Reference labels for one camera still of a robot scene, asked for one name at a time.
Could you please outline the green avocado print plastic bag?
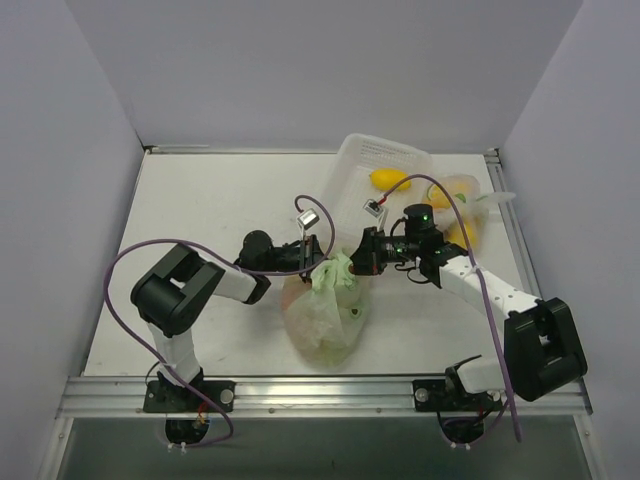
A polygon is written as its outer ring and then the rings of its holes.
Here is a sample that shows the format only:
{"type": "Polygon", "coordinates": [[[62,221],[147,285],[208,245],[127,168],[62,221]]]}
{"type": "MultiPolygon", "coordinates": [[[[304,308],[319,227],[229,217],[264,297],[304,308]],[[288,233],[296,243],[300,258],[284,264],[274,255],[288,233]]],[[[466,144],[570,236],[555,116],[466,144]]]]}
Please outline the green avocado print plastic bag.
{"type": "Polygon", "coordinates": [[[300,356],[314,368],[335,370],[356,348],[371,313],[370,279],[353,274],[347,249],[337,249],[311,274],[285,279],[284,328],[300,356]]]}

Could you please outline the white plastic basket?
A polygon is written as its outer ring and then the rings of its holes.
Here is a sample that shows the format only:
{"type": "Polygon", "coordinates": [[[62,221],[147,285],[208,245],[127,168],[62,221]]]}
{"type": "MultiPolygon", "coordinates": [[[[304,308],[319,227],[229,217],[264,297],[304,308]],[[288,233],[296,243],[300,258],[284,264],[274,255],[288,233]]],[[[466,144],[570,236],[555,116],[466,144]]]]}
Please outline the white plastic basket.
{"type": "Polygon", "coordinates": [[[379,169],[398,170],[406,176],[430,175],[433,161],[429,153],[409,145],[363,134],[348,135],[320,193],[320,202],[332,216],[339,241],[357,244],[362,230],[377,224],[364,205],[386,191],[376,188],[370,180],[370,175],[379,169]]]}

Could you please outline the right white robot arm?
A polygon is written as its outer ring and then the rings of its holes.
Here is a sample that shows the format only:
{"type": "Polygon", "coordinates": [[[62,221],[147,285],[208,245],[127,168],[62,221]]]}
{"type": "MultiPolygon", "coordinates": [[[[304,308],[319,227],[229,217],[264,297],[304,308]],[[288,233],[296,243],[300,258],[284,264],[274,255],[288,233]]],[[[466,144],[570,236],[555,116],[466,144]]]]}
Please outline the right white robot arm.
{"type": "Polygon", "coordinates": [[[583,377],[586,357],[569,306],[558,298],[540,299],[473,263],[468,250],[445,240],[430,206],[405,208],[404,232],[388,235],[364,229],[351,256],[357,276],[377,276],[389,264],[412,263],[436,287],[488,315],[498,351],[474,356],[446,371],[446,402],[465,409],[479,394],[504,391],[532,402],[583,377]]]}

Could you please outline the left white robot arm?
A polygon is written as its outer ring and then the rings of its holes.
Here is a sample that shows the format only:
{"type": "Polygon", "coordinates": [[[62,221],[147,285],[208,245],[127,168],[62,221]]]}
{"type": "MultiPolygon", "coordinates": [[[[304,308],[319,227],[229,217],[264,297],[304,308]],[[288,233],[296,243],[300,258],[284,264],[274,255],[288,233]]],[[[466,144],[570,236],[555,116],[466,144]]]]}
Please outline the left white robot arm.
{"type": "Polygon", "coordinates": [[[211,297],[253,305],[271,286],[269,272],[307,280],[325,258],[314,234],[276,246],[262,230],[245,236],[231,267],[204,259],[184,243],[169,250],[130,294],[164,358],[158,378],[167,388],[167,400],[180,411],[193,410],[201,402],[204,374],[195,355],[192,326],[211,297]]]}

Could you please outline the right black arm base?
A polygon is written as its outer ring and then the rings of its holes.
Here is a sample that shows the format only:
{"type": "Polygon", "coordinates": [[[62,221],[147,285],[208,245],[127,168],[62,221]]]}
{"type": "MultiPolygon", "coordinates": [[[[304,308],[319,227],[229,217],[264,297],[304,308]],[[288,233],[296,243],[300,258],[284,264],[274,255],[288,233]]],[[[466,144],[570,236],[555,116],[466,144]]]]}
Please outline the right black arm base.
{"type": "Polygon", "coordinates": [[[495,412],[502,408],[500,399],[487,393],[459,393],[444,377],[412,381],[414,409],[418,412],[495,412]]]}

